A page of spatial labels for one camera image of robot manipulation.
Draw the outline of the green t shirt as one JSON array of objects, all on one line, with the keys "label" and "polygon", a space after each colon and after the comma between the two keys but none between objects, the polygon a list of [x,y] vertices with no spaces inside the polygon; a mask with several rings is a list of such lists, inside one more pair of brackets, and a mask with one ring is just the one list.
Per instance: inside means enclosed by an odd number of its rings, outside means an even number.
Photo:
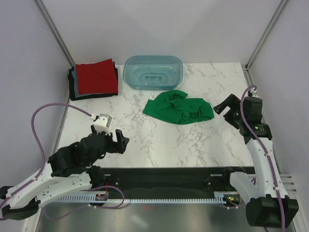
[{"label": "green t shirt", "polygon": [[143,113],[161,121],[187,125],[214,118],[211,105],[202,98],[188,98],[180,90],[160,93],[155,99],[148,100]]}]

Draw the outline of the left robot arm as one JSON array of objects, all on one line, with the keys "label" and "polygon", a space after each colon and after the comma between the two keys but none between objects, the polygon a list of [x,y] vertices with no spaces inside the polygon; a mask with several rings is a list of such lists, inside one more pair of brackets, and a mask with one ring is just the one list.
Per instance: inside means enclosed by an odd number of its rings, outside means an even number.
[{"label": "left robot arm", "polygon": [[106,190],[110,186],[97,160],[108,153],[123,154],[129,138],[116,130],[112,134],[92,133],[81,141],[60,148],[49,157],[42,170],[17,186],[0,189],[1,220],[24,220],[47,204],[78,191]]}]

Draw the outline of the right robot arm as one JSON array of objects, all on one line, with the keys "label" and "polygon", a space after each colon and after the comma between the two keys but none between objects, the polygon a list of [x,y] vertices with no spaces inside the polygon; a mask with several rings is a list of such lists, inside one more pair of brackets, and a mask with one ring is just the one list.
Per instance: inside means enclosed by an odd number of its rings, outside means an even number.
[{"label": "right robot arm", "polygon": [[222,187],[234,188],[246,205],[246,219],[250,226],[285,230],[299,210],[296,199],[291,199],[281,180],[274,158],[272,134],[262,122],[262,100],[247,96],[239,99],[230,94],[213,109],[224,115],[227,123],[238,129],[252,157],[256,182],[248,174],[235,171],[221,178]]}]

